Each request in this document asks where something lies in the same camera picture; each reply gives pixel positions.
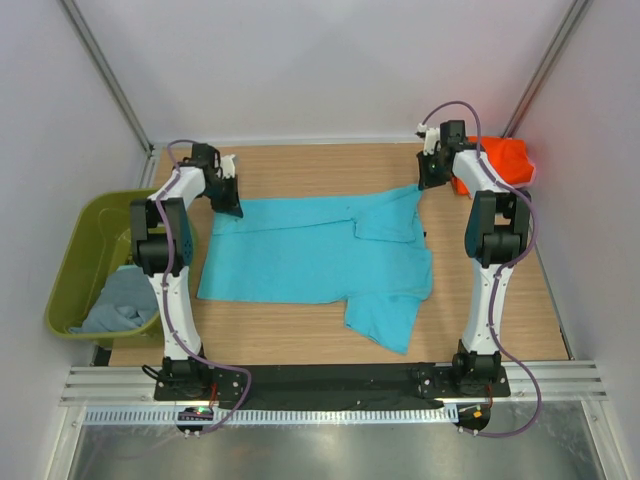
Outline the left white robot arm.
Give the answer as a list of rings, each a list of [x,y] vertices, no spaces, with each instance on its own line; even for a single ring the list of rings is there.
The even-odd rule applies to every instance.
[[[168,180],[153,194],[130,204],[131,250],[155,294],[164,335],[161,367],[143,368],[156,381],[155,396],[204,398],[212,389],[213,366],[206,362],[193,317],[189,290],[194,240],[190,205],[209,200],[215,213],[241,218],[237,156],[192,141],[179,161],[173,143],[166,147],[173,164]]]

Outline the teal t shirt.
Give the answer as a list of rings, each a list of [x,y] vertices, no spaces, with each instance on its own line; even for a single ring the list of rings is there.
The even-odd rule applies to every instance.
[[[422,192],[408,185],[355,196],[248,200],[244,216],[215,216],[201,300],[345,303],[344,324],[406,354],[433,289]]]

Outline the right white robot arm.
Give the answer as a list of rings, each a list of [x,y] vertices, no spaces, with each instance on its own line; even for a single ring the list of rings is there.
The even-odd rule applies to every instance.
[[[460,180],[472,199],[464,235],[473,270],[469,318],[452,365],[433,380],[446,394],[487,395],[504,381],[500,327],[515,261],[528,246],[529,208],[490,164],[484,148],[469,140],[464,121],[436,128],[421,123],[417,136],[423,140],[417,154],[418,187],[427,190]]]

